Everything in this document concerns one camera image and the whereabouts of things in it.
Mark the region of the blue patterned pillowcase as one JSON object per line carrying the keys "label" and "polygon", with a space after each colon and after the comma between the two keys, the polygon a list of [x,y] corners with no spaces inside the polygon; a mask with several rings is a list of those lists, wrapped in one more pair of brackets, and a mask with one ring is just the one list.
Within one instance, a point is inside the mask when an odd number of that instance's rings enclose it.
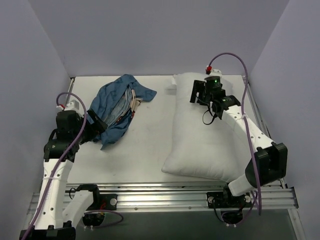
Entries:
{"label": "blue patterned pillowcase", "polygon": [[156,95],[157,91],[143,86],[131,74],[124,74],[103,85],[89,109],[96,113],[107,128],[93,142],[101,142],[101,150],[115,144],[129,129],[138,106],[142,102],[151,102]]}

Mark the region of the white pillow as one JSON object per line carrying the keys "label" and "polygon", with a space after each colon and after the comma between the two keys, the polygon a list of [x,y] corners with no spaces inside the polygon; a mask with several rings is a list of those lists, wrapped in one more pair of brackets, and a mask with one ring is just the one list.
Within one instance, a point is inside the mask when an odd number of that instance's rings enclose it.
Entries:
{"label": "white pillow", "polygon": [[195,72],[173,76],[176,104],[172,149],[161,170],[172,175],[231,182],[244,174],[251,158],[249,146],[227,123],[213,120],[206,106],[190,103],[194,81],[205,77]]}

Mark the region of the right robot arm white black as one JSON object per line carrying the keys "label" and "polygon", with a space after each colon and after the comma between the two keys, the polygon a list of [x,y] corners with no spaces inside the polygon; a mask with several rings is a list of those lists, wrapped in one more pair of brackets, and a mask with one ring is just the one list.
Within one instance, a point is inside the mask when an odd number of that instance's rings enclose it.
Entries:
{"label": "right robot arm white black", "polygon": [[228,124],[236,136],[249,145],[251,159],[244,174],[231,181],[227,185],[228,190],[222,193],[225,205],[232,207],[240,201],[240,196],[286,176],[286,145],[275,143],[257,127],[245,113],[245,101],[238,100],[234,95],[227,95],[219,76],[195,80],[190,102],[207,106],[214,118]]}

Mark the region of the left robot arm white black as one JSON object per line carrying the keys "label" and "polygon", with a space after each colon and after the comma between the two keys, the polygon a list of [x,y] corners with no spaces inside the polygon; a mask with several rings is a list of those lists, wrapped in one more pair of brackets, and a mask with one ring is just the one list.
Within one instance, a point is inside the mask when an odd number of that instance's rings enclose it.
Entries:
{"label": "left robot arm white black", "polygon": [[87,209],[100,206],[99,188],[82,184],[76,189],[71,203],[63,208],[69,173],[80,145],[93,140],[107,129],[96,113],[85,115],[76,110],[62,110],[56,116],[56,128],[43,148],[43,179],[33,218],[21,240],[74,240],[76,226]]}

